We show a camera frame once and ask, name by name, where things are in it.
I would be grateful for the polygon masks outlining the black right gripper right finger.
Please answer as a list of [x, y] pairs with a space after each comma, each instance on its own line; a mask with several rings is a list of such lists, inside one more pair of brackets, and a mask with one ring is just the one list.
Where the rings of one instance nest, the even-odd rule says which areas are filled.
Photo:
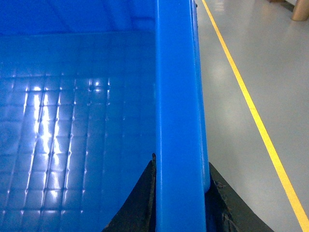
[[210, 163], [211, 185], [205, 193], [206, 231], [271, 232]]

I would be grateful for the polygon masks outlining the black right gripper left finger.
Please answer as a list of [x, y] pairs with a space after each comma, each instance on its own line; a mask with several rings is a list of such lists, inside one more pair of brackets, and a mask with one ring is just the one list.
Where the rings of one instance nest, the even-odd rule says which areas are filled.
[[156, 231], [156, 155], [154, 153], [124, 204], [103, 231]]

